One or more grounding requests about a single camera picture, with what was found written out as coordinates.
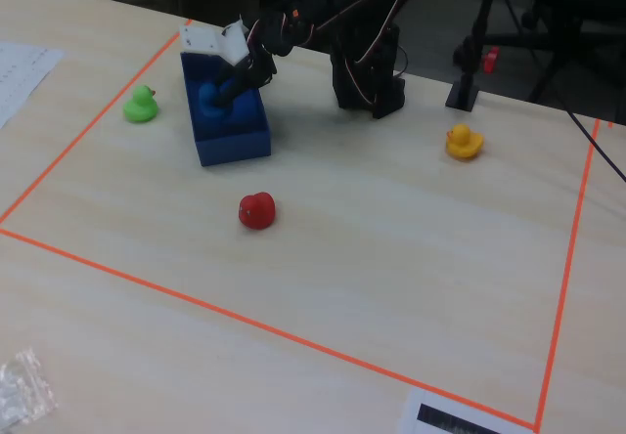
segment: red object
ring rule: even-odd
[[[498,48],[497,46],[494,46],[491,50],[489,50],[489,53],[487,53],[487,56],[485,56],[485,62],[484,62],[484,71],[486,74],[490,74],[493,72],[493,69],[496,66],[496,60],[498,59],[498,55],[500,54],[500,48]]]
[[[239,220],[251,229],[266,229],[275,218],[276,204],[268,193],[246,196],[239,204]]]

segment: blue box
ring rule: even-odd
[[[196,53],[181,53],[180,59],[200,164],[206,167],[270,155],[270,129],[258,89],[241,94],[223,116],[207,116],[200,91],[216,77],[223,61]]]

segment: plastic bag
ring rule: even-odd
[[[0,367],[0,432],[39,419],[56,406],[32,349],[18,353]]]

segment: black wire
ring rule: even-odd
[[[511,4],[511,0],[505,0],[505,3],[507,4],[507,7],[509,8],[509,12],[511,13],[511,17],[513,18],[513,22],[515,23],[515,26],[517,27],[517,32],[519,33],[519,37],[521,39],[524,39],[525,38],[524,31],[521,28],[521,24],[519,24],[519,21],[517,20],[517,16],[515,15],[515,10],[513,9],[513,5]],[[537,55],[535,54],[535,51],[532,49],[532,46],[530,45],[530,43],[528,43],[528,51],[530,52],[530,56],[532,56],[532,59],[535,62],[535,64],[537,65],[537,67],[539,68],[539,70],[541,70],[542,73],[545,73],[546,69],[544,68],[544,66],[539,61],[539,58],[537,58]],[[615,170],[615,173],[617,175],[619,175],[620,178],[624,182],[626,182],[626,175],[624,175],[622,173],[622,171],[617,167],[617,165],[615,165],[613,163],[613,161],[608,157],[608,155],[606,155],[606,153],[604,153],[604,151],[600,148],[600,146],[598,146],[598,143],[596,142],[596,140],[589,134],[589,132],[585,129],[585,127],[578,120],[578,118],[571,111],[571,109],[569,109],[569,107],[565,103],[565,100],[560,95],[559,91],[557,90],[557,87],[555,87],[555,85],[552,82],[549,82],[549,85],[550,85],[550,88],[555,93],[555,96],[557,97],[557,100],[559,101],[559,103],[562,105],[563,109],[567,112],[567,114],[574,121],[574,123],[576,123],[576,126],[578,126],[580,128],[580,130],[583,132],[585,137],[594,146],[594,148],[596,148],[596,151],[598,151],[598,153],[604,158],[604,160],[606,160],[606,163],[608,163],[612,167],[612,169]]]
[[[407,50],[405,50],[402,45],[398,45],[398,48],[400,49],[402,53],[404,53],[404,67],[402,68],[400,72],[395,74],[396,79],[399,78],[402,74],[404,74],[407,71],[407,68],[409,67],[409,54],[407,53]]]

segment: orange tape line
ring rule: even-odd
[[[592,137],[594,140],[598,137],[600,130],[600,120],[596,119],[594,132]],[[546,371],[544,372],[544,381],[541,386],[541,395],[539,396],[539,407],[535,417],[533,431],[538,433],[541,429],[541,423],[546,409],[546,399],[548,398],[548,389],[550,388],[550,379],[552,378],[552,370],[555,365],[555,356],[557,355],[557,345],[559,343],[560,324],[563,319],[563,309],[565,308],[565,298],[567,296],[567,288],[569,287],[569,276],[571,274],[571,264],[574,259],[574,249],[576,248],[576,238],[578,237],[578,226],[580,225],[580,215],[583,212],[583,203],[585,202],[585,192],[587,191],[587,180],[589,179],[589,171],[591,170],[591,162],[594,159],[594,146],[589,145],[587,150],[587,160],[585,161],[585,170],[583,170],[583,178],[580,181],[580,190],[578,191],[578,202],[576,203],[576,211],[574,212],[574,221],[571,225],[571,234],[569,235],[569,247],[567,248],[567,258],[565,259],[565,268],[563,270],[563,281],[560,285],[559,305],[557,306],[557,316],[555,318],[555,327],[552,332],[552,341],[550,343],[550,352],[548,353],[548,361],[546,362]]]
[[[192,20],[189,19],[185,22],[185,25],[189,25],[191,22]],[[69,145],[65,149],[63,149],[63,151],[59,154],[59,156],[55,158],[54,161],[50,165],[48,165],[48,167],[41,173],[41,175],[39,175],[37,179],[34,182],[32,182],[32,184],[26,189],[25,192],[22,193],[20,197],[18,197],[18,199],[11,205],[11,207],[9,207],[9,209],[7,209],[6,212],[2,216],[0,216],[0,224],[6,221],[7,218],[11,214],[13,214],[13,212],[20,206],[20,204],[23,203],[23,201],[28,197],[28,195],[30,195],[33,192],[33,190],[39,186],[39,184],[43,181],[43,179],[46,178],[50,172],[52,172],[52,170],[76,146],[76,144],[78,144],[78,142],[85,136],[85,134],[87,134],[89,130],[91,130],[91,128],[93,128],[96,125],[96,123],[102,119],[102,117],[111,109],[113,105],[115,105],[115,103],[119,100],[119,98],[122,95],[124,95],[124,93],[137,81],[137,79],[139,79],[139,77],[141,77],[144,74],[144,72],[146,72],[150,68],[150,66],[152,66],[155,63],[155,61],[158,58],[160,58],[160,56],[165,52],[165,50],[167,50],[167,48],[169,48],[172,45],[172,43],[176,41],[178,36],[179,34],[176,33],[169,40],[167,40],[167,42],[160,48],[160,50],[158,50],[155,53],[155,55],[150,58],[150,60],[146,63],[146,65],[144,65],[139,70],[139,72],[137,72],[133,76],[133,78],[130,79],[128,83],[122,87],[122,89],[117,93],[117,95],[113,98],[113,100],[111,100],[107,104],[107,106],[104,107],[102,111],[100,111],[100,113],[98,113],[98,115],[91,121],[91,123],[89,123],[85,127],[85,129],[83,129],[80,132],[80,134],[78,134],[78,136],[76,136],[74,140],[71,143],[69,143]]]
[[[293,341],[294,343],[297,344],[301,344],[303,346],[306,346],[308,348],[314,349],[316,351],[320,351],[322,353],[328,354],[329,356],[333,356],[335,358],[341,359],[343,361],[346,361],[347,363],[353,364],[355,366],[359,366],[363,369],[367,369],[367,370],[371,370],[374,372],[377,372],[379,374],[385,375],[387,377],[391,377],[394,378],[396,380],[399,380],[401,382],[404,383],[408,383],[409,385],[413,385],[415,387],[419,387],[422,388],[424,390],[428,390],[429,392],[432,393],[436,393],[437,395],[440,395],[442,397],[448,398],[450,400],[454,400],[455,402],[459,402],[462,403],[463,405],[467,405],[469,407],[475,408],[477,410],[481,410],[482,412],[488,412],[489,414],[493,414],[494,416],[500,417],[501,419],[504,419],[508,422],[511,422],[513,424],[517,424],[519,426],[528,428],[528,429],[532,429],[533,424],[531,422],[528,421],[524,421],[522,419],[519,419],[517,417],[514,417],[510,414],[507,414],[505,412],[500,412],[498,410],[495,410],[493,408],[487,407],[485,405],[481,405],[480,403],[477,402],[473,402],[472,400],[468,400],[467,398],[463,398],[460,397],[458,395],[455,395],[453,393],[447,392],[445,390],[442,390],[440,388],[436,388],[433,387],[431,385],[427,385],[425,383],[419,382],[418,380],[415,380],[413,378],[407,377],[405,375],[402,375],[400,373],[397,372],[393,372],[391,370],[387,370],[387,369],[383,369],[380,368],[378,366],[375,366],[373,364],[367,363],[365,361],[362,361],[360,359],[356,359],[353,358],[352,356],[348,356],[347,354],[343,354],[340,353],[334,349],[328,348],[326,346],[322,346],[321,344],[318,343],[314,343],[313,341],[309,341],[307,339],[301,338],[299,336],[296,336],[294,334],[288,333],[284,330],[275,328],[273,326],[269,326],[266,325],[262,322],[259,322],[257,320],[253,320],[250,319],[248,317],[244,317],[243,315],[237,314],[235,312],[232,312],[230,310],[224,309],[222,307],[218,307],[216,305],[213,304],[209,304],[208,302],[204,302],[203,300],[197,299],[196,297],[192,297],[190,295],[184,294],[182,292],[179,292],[177,290],[173,290],[170,289],[168,287],[164,287],[162,285],[158,285],[155,284],[153,282],[148,282],[145,280],[142,280],[140,278],[134,277],[132,275],[129,275],[127,273],[122,273],[121,271],[115,270],[113,268],[110,268],[108,266],[104,266],[98,263],[95,263],[93,261],[87,260],[86,258],[81,258],[80,256],[74,255],[72,253],[69,253],[67,251],[63,251],[55,246],[52,245],[48,245],[46,243],[42,243],[41,241],[37,241],[35,239],[30,239],[28,237],[25,236],[21,236],[20,234],[16,234],[15,232],[10,232],[7,231],[5,229],[0,229],[0,234],[6,237],[10,237],[12,239],[17,239],[19,241],[22,241],[24,243],[28,243],[30,245],[34,245],[38,248],[42,248],[44,250],[50,251],[52,253],[55,253],[57,255],[61,255],[65,258],[68,258],[72,261],[75,261],[77,263],[81,263],[83,265],[87,265],[91,268],[94,268],[96,270],[108,273],[110,275],[116,276],[118,278],[122,278],[123,280],[127,280],[130,282],[134,282],[138,285],[142,285],[143,287],[147,287],[151,290],[155,290],[156,292],[161,292],[163,294],[167,294],[171,297],[175,297],[177,299],[180,300],[184,300],[186,302],[189,302],[190,304],[194,304],[194,305],[198,305],[199,307],[203,307],[204,309],[210,310],[212,312],[215,312],[217,314],[221,314],[224,315],[226,317],[229,317],[231,319],[237,320],[239,322],[242,322],[246,325],[250,325],[250,326],[254,326],[256,328],[262,329],[264,331],[268,331],[270,333],[273,333],[277,336],[280,336],[282,338],[288,339],[290,341]]]

